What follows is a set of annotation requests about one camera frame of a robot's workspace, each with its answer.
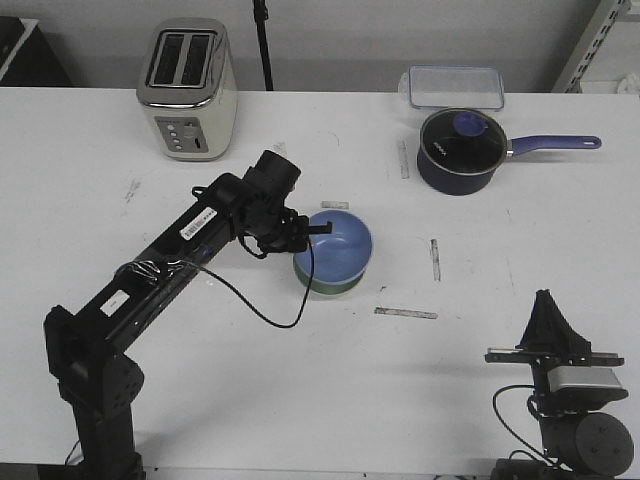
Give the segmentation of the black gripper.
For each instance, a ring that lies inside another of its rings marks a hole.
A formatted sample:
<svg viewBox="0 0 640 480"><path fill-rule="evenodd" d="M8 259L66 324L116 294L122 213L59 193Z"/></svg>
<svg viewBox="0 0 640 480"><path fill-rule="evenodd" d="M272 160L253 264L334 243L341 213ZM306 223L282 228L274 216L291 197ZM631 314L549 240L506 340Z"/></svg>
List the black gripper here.
<svg viewBox="0 0 640 480"><path fill-rule="evenodd" d="M283 203L255 200L240 211L238 241L253 256L300 253L308 248L309 235L331 234L333 223L309 225L309 217Z"/></svg>
<svg viewBox="0 0 640 480"><path fill-rule="evenodd" d="M546 305L546 323L551 350L560 356L542 351L545 344L543 320ZM610 402L601 400L575 400L559 398L549 390L547 373L559 366L620 367L624 359L615 353L592 353L591 342L578 334L563 316L549 290L538 290L525 327L519 349L489 349L485 354L488 363L527 364L533 378L533 401L540 415L583 414L598 411Z"/></svg>

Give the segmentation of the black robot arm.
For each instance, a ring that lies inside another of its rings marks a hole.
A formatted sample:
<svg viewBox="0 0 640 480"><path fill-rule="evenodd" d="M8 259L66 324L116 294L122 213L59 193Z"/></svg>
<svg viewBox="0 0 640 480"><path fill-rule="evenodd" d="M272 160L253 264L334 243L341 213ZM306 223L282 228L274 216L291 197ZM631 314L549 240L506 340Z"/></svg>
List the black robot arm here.
<svg viewBox="0 0 640 480"><path fill-rule="evenodd" d="M527 364L532 384L526 400L538 422L541 448L529 442L496 461L494 479L614 479L634 459L626 426L603 412L628 392L614 373L624 359L595 352L590 341L566 321L551 293L536 293L530 319L519 344L491 348L488 363Z"/></svg>
<svg viewBox="0 0 640 480"><path fill-rule="evenodd" d="M143 479L131 404L144 374L126 351L227 244L252 237L254 257L311 248L312 226L286 207L300 170L266 150L243 177L224 173L195 187L195 203L78 313L54 307L44 321L49 371L73 410L83 458L77 465L39 465L40 479Z"/></svg>

